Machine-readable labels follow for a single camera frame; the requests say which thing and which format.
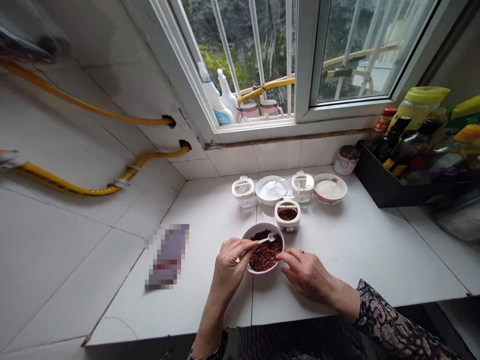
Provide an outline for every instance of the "dark glass bottle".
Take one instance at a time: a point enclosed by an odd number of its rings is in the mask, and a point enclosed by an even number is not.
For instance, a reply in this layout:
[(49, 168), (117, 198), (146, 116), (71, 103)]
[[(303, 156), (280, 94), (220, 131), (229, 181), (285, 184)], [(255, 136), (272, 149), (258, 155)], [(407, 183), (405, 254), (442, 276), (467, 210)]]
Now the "dark glass bottle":
[(392, 150), (399, 143), (400, 135), (402, 135), (404, 129), (412, 120), (409, 116), (400, 116), (395, 125), (392, 126), (389, 133), (378, 141), (373, 155), (381, 162), (384, 163), (392, 153)]
[(410, 161), (427, 150), (432, 135), (442, 126), (440, 121), (427, 120), (412, 136), (404, 137), (383, 163), (395, 177), (399, 178)]

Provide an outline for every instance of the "white bottle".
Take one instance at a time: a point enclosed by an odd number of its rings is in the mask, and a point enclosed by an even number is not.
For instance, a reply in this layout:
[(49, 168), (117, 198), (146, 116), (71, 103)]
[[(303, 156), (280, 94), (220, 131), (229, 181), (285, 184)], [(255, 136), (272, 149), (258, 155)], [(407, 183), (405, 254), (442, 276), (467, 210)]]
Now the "white bottle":
[(235, 124), (234, 116), (220, 100), (220, 93), (212, 82), (205, 64), (203, 62), (198, 62), (197, 65), (198, 70), (200, 71), (201, 81), (203, 82), (203, 89), (205, 90), (206, 97), (210, 102), (218, 124), (220, 126)]
[(228, 110), (231, 111), (233, 114), (233, 118), (236, 120), (239, 114), (238, 107), (239, 102), (234, 94), (230, 91), (229, 83), (227, 82), (227, 78), (224, 75), (224, 71), (222, 69), (218, 69), (218, 82), (220, 83), (221, 88), (221, 96), (220, 100), (227, 107)]

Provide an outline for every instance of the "woman's left hand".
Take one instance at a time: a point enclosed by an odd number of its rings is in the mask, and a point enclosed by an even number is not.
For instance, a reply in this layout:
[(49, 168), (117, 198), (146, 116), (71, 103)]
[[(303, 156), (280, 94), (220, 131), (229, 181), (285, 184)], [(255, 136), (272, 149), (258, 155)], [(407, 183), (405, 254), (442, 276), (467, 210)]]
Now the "woman's left hand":
[(250, 257), (258, 243), (258, 241), (231, 237), (222, 244), (215, 260), (215, 270), (208, 295), (208, 301), (220, 306), (219, 310), (227, 309), (242, 282)]

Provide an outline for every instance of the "salt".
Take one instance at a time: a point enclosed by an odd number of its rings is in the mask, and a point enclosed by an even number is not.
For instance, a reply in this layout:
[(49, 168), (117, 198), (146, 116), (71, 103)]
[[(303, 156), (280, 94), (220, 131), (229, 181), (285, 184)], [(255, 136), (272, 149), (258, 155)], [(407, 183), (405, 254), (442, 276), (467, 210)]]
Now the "salt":
[[(275, 183), (277, 180), (271, 180), (265, 183), (260, 190), (258, 191), (258, 196), (263, 200), (276, 200), (279, 197), (275, 194)], [(287, 188), (282, 184), (279, 183), (277, 189), (285, 191)]]
[(345, 190), (340, 186), (337, 186), (337, 183), (331, 180), (317, 182), (315, 184), (315, 190), (319, 195), (331, 200), (340, 199), (345, 194)]

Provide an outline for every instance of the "yellow container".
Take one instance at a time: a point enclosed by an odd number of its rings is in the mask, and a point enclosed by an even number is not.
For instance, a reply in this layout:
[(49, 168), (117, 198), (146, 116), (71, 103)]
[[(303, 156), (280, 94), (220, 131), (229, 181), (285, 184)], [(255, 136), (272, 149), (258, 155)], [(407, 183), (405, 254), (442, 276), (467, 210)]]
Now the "yellow container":
[(397, 122), (397, 119), (401, 116), (411, 117), (411, 121), (405, 128), (404, 132), (418, 129), (425, 119), (428, 119), (432, 112), (435, 109), (438, 109), (440, 103), (445, 99), (449, 92), (450, 89), (446, 87), (412, 87), (400, 103), (395, 116), (390, 122), (388, 130), (392, 128)]

